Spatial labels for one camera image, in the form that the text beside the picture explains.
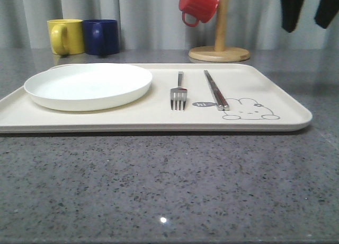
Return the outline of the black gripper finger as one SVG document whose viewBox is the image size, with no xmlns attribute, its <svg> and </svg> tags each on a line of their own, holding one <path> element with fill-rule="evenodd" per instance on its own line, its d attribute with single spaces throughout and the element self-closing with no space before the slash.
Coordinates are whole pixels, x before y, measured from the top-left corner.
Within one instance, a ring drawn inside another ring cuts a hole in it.
<svg viewBox="0 0 339 244">
<path fill-rule="evenodd" d="M 337 13 L 338 0 L 320 0 L 314 19 L 317 25 L 326 29 Z"/>
<path fill-rule="evenodd" d="M 291 33 L 295 30 L 304 0 L 280 0 L 282 28 Z"/>
</svg>

